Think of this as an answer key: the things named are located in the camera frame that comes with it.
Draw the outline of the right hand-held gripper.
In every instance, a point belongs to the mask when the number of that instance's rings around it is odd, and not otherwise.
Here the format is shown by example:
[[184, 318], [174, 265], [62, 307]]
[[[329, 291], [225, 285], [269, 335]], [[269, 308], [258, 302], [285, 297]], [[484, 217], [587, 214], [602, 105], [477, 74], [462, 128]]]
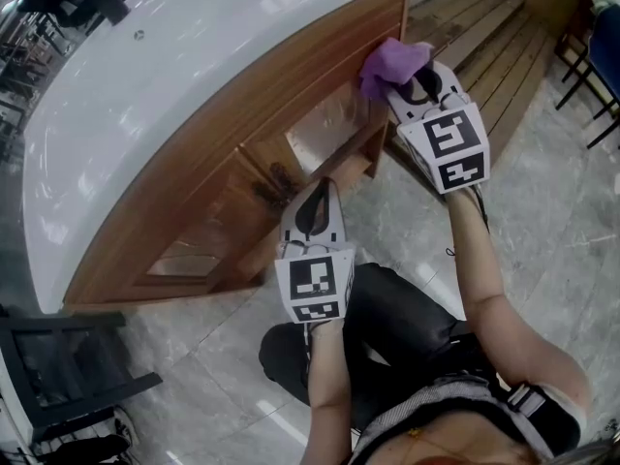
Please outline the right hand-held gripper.
[[432, 60], [419, 70], [424, 94], [386, 87], [397, 135], [435, 190], [444, 195], [490, 176], [490, 146], [476, 103], [448, 66]]

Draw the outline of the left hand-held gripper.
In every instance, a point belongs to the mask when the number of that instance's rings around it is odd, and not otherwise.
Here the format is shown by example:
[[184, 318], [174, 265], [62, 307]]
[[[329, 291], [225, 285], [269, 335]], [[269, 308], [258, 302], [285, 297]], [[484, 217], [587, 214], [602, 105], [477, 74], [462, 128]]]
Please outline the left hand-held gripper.
[[[355, 277], [356, 247], [347, 240], [335, 182], [324, 177], [283, 211], [275, 271], [285, 310], [296, 324], [343, 319]], [[329, 247], [323, 244], [336, 243]]]

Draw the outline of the purple grey cloth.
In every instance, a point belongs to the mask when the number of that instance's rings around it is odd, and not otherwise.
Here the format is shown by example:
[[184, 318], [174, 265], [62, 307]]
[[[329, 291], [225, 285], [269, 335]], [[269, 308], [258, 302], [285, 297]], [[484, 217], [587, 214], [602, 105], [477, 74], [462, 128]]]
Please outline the purple grey cloth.
[[434, 46], [426, 42], [411, 45], [387, 38], [365, 59], [359, 72], [360, 92], [371, 100], [382, 98], [380, 81], [403, 85], [432, 58]]

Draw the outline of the wooden cabinet door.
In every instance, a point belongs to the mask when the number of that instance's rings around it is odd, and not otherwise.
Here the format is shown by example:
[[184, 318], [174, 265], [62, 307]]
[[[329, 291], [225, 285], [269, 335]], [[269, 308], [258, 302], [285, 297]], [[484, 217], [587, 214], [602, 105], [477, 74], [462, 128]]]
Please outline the wooden cabinet door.
[[359, 91], [359, 69], [379, 45], [371, 41], [303, 85], [285, 78], [261, 97], [250, 115], [249, 134], [241, 151], [288, 201], [269, 166], [279, 162], [298, 185], [298, 192], [362, 149], [387, 122], [387, 110]]
[[218, 282], [233, 276], [243, 255], [268, 235], [280, 216], [280, 210], [253, 194], [254, 181], [279, 192], [248, 157], [235, 150], [202, 185], [198, 215], [153, 265], [170, 266], [173, 272], [145, 272], [132, 285], [132, 297], [160, 300], [207, 295]]

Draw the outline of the person's right forearm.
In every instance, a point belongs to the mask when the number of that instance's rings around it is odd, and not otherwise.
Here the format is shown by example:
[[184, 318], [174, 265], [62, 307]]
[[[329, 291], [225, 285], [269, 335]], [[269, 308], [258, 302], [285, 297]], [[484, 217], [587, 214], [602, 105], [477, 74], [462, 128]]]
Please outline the person's right forearm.
[[504, 295], [501, 269], [475, 193], [446, 195], [459, 292], [468, 321], [491, 299]]

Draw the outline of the person's left forearm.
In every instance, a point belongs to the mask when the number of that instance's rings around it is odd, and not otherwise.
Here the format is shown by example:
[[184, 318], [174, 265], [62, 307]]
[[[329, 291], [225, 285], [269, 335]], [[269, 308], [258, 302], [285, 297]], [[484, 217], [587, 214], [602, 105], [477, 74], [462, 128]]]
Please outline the person's left forearm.
[[311, 425], [301, 465], [341, 465], [352, 452], [352, 391], [343, 327], [344, 322], [337, 320], [311, 332]]

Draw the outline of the wooden vanity cabinet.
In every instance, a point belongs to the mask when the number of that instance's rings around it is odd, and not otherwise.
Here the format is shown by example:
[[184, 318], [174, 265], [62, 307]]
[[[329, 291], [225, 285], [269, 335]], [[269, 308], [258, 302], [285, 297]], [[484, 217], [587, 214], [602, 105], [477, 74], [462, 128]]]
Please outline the wooden vanity cabinet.
[[[118, 310], [173, 299], [140, 300], [130, 289], [149, 270], [173, 272], [170, 266], [153, 265], [198, 215], [202, 185], [249, 134], [247, 124], [261, 97], [289, 76], [305, 85], [365, 44], [401, 37], [407, 10], [408, 0], [354, 0], [303, 27], [233, 78], [173, 133], [124, 192], [81, 260], [65, 294], [65, 309]], [[363, 175], [374, 175], [387, 127], [388, 111], [381, 132], [316, 180], [331, 176], [346, 188]], [[203, 295], [262, 284], [265, 269], [275, 258], [279, 220], [243, 255], [233, 276]]]

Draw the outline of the white sink countertop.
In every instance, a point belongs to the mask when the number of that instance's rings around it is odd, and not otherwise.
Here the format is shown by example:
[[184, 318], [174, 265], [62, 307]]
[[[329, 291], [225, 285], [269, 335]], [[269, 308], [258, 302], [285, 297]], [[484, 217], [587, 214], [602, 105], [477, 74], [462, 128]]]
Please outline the white sink countertop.
[[[354, 0], [127, 0], [58, 73], [25, 129], [23, 228], [46, 314], [149, 159], [207, 101]], [[139, 29], [144, 38], [134, 39]]]

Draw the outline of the wooden slatted platform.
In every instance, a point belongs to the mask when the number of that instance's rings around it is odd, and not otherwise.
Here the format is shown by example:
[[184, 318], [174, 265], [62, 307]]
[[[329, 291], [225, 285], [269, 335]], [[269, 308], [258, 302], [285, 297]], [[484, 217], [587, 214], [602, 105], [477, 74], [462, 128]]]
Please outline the wooden slatted platform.
[[497, 162], [531, 104], [553, 40], [523, 0], [411, 0], [405, 40], [427, 42], [480, 108]]

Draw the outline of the person's black trousers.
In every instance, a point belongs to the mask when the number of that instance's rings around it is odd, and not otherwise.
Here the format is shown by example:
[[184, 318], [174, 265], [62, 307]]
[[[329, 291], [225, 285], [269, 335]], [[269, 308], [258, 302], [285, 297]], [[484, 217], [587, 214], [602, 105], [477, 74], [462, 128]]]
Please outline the person's black trousers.
[[[339, 320], [351, 381], [351, 431], [364, 430], [439, 378], [464, 373], [495, 377], [469, 323], [376, 263], [356, 267], [347, 314]], [[276, 325], [259, 351], [266, 377], [309, 407], [311, 332], [329, 322]]]

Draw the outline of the blue chair black legs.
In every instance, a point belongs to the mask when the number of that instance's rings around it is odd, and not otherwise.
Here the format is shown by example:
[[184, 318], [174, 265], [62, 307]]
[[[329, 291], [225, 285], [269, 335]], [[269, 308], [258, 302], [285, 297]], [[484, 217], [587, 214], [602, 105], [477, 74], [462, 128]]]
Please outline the blue chair black legs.
[[562, 108], [591, 76], [596, 77], [610, 95], [610, 100], [603, 104], [594, 118], [599, 119], [611, 112], [612, 123], [587, 144], [589, 149], [620, 128], [620, 2], [616, 2], [595, 15], [591, 11], [591, 0], [580, 0], [555, 48], [556, 54], [562, 56], [572, 39], [581, 43], [580, 53], [562, 77], [567, 80], [576, 76], [576, 80], [556, 109]]

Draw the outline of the person's grey mesh vest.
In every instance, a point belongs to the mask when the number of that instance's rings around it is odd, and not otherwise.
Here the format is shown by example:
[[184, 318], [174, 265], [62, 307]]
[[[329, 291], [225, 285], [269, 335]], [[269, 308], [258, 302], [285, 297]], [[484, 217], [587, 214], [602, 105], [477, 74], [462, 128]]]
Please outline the person's grey mesh vest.
[[392, 437], [451, 412], [485, 417], [542, 460], [574, 450], [586, 426], [584, 411], [555, 387], [522, 384], [506, 390], [497, 381], [469, 373], [452, 374], [376, 417], [361, 433], [348, 465], [365, 465]]

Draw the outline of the dark metal rack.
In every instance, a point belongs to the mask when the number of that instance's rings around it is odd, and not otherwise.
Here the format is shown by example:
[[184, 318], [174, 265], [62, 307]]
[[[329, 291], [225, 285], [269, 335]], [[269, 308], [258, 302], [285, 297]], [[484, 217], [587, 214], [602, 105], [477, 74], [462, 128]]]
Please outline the dark metal rack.
[[0, 163], [23, 157], [25, 124], [71, 47], [51, 16], [17, 3], [0, 10]]

